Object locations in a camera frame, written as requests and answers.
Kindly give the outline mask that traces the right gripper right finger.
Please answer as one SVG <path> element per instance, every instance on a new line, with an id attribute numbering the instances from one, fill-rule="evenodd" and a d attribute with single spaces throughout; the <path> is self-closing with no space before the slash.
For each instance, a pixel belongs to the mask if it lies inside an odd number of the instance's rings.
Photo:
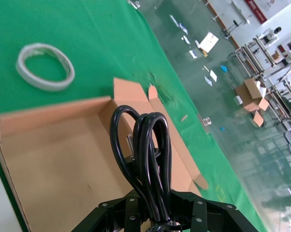
<path id="1" fill-rule="evenodd" d="M 192 192 L 172 190 L 171 210 L 181 230 L 192 232 L 253 232 L 254 226 L 230 203 L 207 200 Z"/>

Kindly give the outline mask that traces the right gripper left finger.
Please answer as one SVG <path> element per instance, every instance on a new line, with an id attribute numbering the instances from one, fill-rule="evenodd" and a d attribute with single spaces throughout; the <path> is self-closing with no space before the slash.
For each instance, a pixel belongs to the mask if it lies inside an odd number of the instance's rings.
<path id="1" fill-rule="evenodd" d="M 74 232 L 139 232 L 142 200 L 135 190 L 122 198 L 100 203 L 74 229 Z"/>

